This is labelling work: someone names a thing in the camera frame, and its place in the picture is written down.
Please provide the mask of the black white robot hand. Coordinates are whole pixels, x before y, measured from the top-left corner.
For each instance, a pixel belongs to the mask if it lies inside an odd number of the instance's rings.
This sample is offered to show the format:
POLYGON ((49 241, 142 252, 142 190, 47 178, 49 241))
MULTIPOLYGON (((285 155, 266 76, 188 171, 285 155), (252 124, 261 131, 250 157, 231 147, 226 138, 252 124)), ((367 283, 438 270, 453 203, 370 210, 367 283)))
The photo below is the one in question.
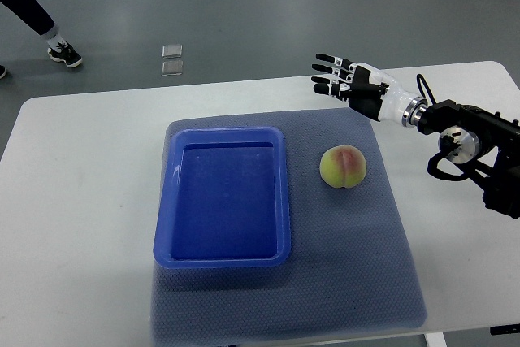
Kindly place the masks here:
POLYGON ((317 54, 312 65, 314 91, 346 102, 350 109, 375 121, 391 120, 405 128, 427 108, 426 98, 403 89, 401 82, 367 63, 355 63, 329 54, 317 54))

